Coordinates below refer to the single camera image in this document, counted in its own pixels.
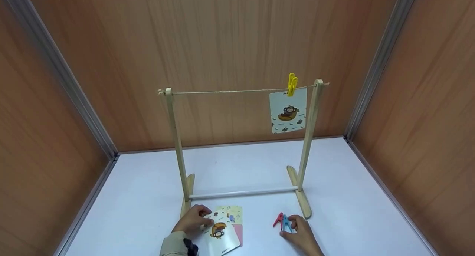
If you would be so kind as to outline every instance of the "stack of cards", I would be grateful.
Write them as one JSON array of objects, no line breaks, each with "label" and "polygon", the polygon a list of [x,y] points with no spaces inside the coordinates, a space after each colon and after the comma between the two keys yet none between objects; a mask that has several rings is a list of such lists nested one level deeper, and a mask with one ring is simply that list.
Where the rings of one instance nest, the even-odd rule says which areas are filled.
[{"label": "stack of cards", "polygon": [[214,220],[212,226],[202,228],[210,255],[221,256],[242,246],[241,206],[218,206],[205,217]]}]

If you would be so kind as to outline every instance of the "white table surface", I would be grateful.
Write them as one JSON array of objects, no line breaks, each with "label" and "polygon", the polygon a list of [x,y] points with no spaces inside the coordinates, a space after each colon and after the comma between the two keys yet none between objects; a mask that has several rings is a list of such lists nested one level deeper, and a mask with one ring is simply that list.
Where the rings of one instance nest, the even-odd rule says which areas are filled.
[{"label": "white table surface", "polygon": [[[194,148],[184,151],[194,194],[290,186],[303,141]],[[157,256],[180,215],[175,151],[121,155],[67,256]],[[304,191],[309,219],[326,256],[431,255],[343,138],[313,140]],[[227,255],[298,255],[273,228],[279,212],[301,214],[295,193],[203,200],[243,207],[243,245]],[[194,240],[207,255],[201,237]]]}]

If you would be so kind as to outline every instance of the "yellow clothespin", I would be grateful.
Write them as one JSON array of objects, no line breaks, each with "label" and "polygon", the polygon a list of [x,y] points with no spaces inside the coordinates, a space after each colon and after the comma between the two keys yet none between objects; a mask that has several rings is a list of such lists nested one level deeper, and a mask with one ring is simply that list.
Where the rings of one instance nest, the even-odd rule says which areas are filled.
[{"label": "yellow clothespin", "polygon": [[289,87],[287,89],[287,96],[291,97],[294,95],[294,91],[297,87],[298,78],[295,76],[293,72],[289,74]]}]

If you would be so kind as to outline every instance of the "string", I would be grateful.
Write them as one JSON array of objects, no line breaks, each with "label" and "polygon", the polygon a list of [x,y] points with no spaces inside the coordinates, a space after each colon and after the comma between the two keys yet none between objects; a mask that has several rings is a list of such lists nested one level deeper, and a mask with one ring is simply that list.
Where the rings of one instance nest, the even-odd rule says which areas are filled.
[{"label": "string", "polygon": [[[308,88],[308,87],[315,87],[316,85],[308,85],[297,87],[296,89]],[[262,92],[262,91],[287,91],[287,88],[280,88],[280,89],[257,89],[257,90],[235,90],[235,91],[207,91],[207,92],[172,92],[172,94],[209,94],[209,93],[237,93],[237,92]],[[159,89],[158,94],[165,94],[165,90]]]}]

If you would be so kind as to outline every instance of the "sleeve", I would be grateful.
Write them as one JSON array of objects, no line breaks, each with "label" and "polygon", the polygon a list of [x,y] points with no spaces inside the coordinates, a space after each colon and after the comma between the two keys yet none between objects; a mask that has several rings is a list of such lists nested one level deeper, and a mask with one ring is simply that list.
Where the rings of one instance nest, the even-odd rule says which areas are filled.
[{"label": "sleeve", "polygon": [[186,234],[183,231],[172,232],[161,243],[160,256],[187,256],[188,248],[183,239]]}]

